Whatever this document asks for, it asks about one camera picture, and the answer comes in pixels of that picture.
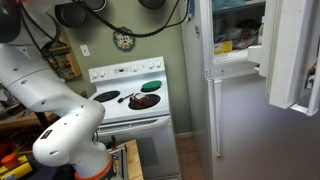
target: decorative plate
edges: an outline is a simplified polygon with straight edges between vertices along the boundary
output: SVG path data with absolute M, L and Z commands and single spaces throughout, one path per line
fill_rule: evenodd
M 119 29 L 121 29 L 125 32 L 132 33 L 132 31 L 126 27 L 120 27 Z M 113 32 L 113 42 L 115 43 L 115 45 L 119 49 L 121 49 L 123 51 L 131 50 L 131 48 L 134 45 L 134 41 L 135 41 L 135 38 L 132 36 L 127 36 L 127 35 L 121 34 L 118 31 Z

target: oven handle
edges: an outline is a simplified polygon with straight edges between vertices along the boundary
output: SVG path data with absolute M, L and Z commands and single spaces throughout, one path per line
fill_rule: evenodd
M 149 119 L 145 119 L 145 120 L 143 120 L 141 122 L 145 122 L 145 121 L 148 121 L 148 120 L 150 120 L 150 121 L 156 120 L 156 121 L 151 123 L 151 124 L 133 126 L 133 127 L 128 127 L 128 128 L 123 128 L 123 129 L 116 129 L 116 130 L 109 130 L 109 131 L 98 131 L 98 134 L 99 134 L 99 136 L 100 135 L 116 135 L 116 134 L 129 133 L 129 132 L 138 131 L 138 130 L 162 127 L 162 126 L 171 126 L 171 118 L 170 118 L 170 116 L 161 116 L 161 117 L 157 117 L 157 118 L 149 118 Z M 114 123 L 112 125 L 113 126 L 117 126 L 117 125 L 124 125 L 124 124 L 126 124 L 126 123 Z

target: green wall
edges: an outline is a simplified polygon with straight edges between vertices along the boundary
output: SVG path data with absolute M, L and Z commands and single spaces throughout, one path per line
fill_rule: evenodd
M 135 33 L 146 33 L 162 26 L 173 6 L 174 0 L 167 0 L 158 10 L 145 9 L 138 0 L 107 0 L 105 9 L 99 14 L 115 26 L 126 26 Z M 172 17 L 172 23 L 180 20 L 179 9 Z M 130 52 L 117 49 L 112 41 L 113 31 L 89 16 L 80 28 L 65 28 L 73 52 L 83 73 L 77 80 L 67 82 L 75 91 L 95 92 L 89 81 L 88 69 L 115 63 L 164 56 L 168 78 L 172 116 L 176 133 L 192 131 L 187 79 L 184 61 L 181 27 L 175 26 L 150 38 L 136 39 Z M 83 57 L 80 45 L 87 44 L 91 56 Z

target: white robotic arm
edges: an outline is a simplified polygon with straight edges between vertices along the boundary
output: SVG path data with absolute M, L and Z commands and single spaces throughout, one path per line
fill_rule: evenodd
M 6 5 L 1 7 L 1 22 L 5 14 L 12 13 L 10 6 L 16 0 L 0 2 L 0 5 Z M 30 16 L 54 36 L 57 27 L 52 18 L 44 13 L 53 5 L 67 2 L 69 1 L 28 0 L 24 2 L 24 6 Z M 27 18 L 26 22 L 40 46 L 49 41 Z M 21 25 L 19 31 L 10 42 L 0 44 L 0 81 L 28 109 L 35 112 L 50 111 L 61 117 L 34 143 L 35 158 L 47 166 L 71 164 L 78 179 L 98 179 L 111 169 L 111 158 L 106 147 L 91 140 L 92 134 L 103 120 L 103 106 L 70 90 L 42 60 L 24 25 Z

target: stove control panel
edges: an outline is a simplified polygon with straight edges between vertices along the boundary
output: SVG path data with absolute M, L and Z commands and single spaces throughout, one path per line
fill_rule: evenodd
M 89 76 L 91 83 L 95 83 L 156 72 L 165 72 L 163 57 L 92 68 Z

